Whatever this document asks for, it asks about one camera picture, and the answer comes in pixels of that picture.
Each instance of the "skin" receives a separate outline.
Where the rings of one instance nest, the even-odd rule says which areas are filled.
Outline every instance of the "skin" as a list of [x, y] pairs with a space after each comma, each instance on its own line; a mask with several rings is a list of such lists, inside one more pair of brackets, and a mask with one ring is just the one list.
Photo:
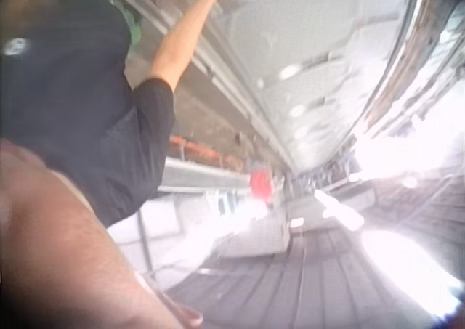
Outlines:
[[[173, 90], [215, 1], [198, 0], [153, 60], [151, 75]], [[58, 328], [194, 328], [141, 283], [96, 216], [39, 157], [5, 139], [0, 155], [2, 291], [24, 318]]]

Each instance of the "person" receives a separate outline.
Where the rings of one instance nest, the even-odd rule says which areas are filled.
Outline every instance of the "person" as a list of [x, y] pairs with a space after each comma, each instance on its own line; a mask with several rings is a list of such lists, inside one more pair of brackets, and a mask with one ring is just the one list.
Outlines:
[[186, 12], [134, 90], [129, 29], [106, 0], [63, 0], [2, 47], [2, 310], [37, 328], [193, 328], [105, 228], [161, 182], [173, 91], [215, 1]]

